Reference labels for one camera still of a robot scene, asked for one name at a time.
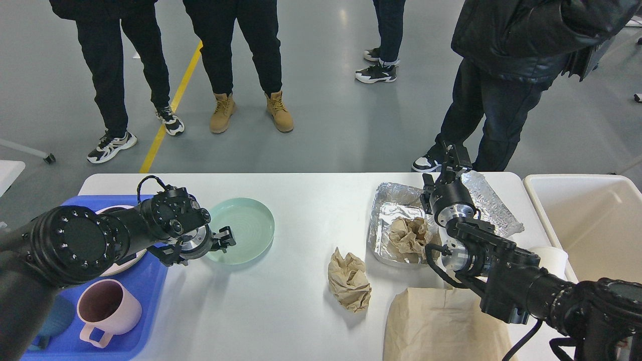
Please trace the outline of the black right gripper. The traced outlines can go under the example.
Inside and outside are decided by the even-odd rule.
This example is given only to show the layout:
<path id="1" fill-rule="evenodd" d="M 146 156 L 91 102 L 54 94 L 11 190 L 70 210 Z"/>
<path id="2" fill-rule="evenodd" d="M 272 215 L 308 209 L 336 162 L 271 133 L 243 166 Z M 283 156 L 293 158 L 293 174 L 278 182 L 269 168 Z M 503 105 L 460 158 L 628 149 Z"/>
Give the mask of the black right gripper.
<path id="1" fill-rule="evenodd" d="M 441 165 L 440 177 L 434 181 L 428 173 L 422 174 L 423 193 L 420 202 L 424 212 L 432 215 L 435 223 L 446 228 L 451 220 L 461 222 L 477 214 L 468 189 L 461 176 L 472 170 L 467 148 L 461 144 L 447 143 Z"/>

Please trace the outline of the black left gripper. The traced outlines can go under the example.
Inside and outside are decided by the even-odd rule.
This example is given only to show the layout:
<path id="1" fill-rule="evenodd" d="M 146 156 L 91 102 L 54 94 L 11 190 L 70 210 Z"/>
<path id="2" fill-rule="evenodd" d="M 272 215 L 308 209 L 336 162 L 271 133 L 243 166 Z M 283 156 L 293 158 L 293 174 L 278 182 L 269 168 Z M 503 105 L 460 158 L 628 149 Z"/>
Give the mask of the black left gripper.
<path id="1" fill-rule="evenodd" d="M 188 260 L 195 260 L 207 252 L 227 252 L 229 247 L 236 245 L 231 226 L 220 228 L 217 233 L 211 232 L 209 225 L 201 226 L 184 235 L 175 238 L 175 243 L 157 247 L 147 247 L 152 255 L 166 267 L 175 264 L 188 266 Z"/>

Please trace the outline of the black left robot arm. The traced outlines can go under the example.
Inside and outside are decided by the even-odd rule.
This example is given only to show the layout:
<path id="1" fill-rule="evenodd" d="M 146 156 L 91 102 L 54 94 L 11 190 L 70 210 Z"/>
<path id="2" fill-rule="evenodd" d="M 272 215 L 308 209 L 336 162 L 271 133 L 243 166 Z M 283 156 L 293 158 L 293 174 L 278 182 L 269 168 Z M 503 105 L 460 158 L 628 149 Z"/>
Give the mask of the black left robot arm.
<path id="1" fill-rule="evenodd" d="M 96 214 L 60 206 L 2 236 L 2 360 L 19 360 L 65 288 L 83 285 L 147 250 L 165 266 L 186 265 L 236 244 L 213 233 L 211 216 L 186 188 L 152 176 L 162 191 L 130 209 Z"/>

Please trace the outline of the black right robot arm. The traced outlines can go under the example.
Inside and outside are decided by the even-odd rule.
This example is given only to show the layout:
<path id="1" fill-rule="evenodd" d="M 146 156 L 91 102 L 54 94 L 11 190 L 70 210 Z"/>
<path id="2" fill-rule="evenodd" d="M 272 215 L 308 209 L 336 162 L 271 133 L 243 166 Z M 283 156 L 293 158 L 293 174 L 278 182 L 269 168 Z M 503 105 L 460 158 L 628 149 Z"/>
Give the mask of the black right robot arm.
<path id="1" fill-rule="evenodd" d="M 444 143 L 443 148 L 440 176 L 423 175 L 420 200 L 454 244 L 427 244 L 426 262 L 447 284 L 476 293 L 483 313 L 509 324 L 536 318 L 504 359 L 546 323 L 561 334 L 549 342 L 560 360 L 570 359 L 565 347 L 575 348 L 575 360 L 615 360 L 624 342 L 628 360 L 640 360 L 640 284 L 607 277 L 572 283 L 540 267 L 539 255 L 495 235 L 493 224 L 480 218 L 461 181 L 472 169 L 465 146 Z"/>

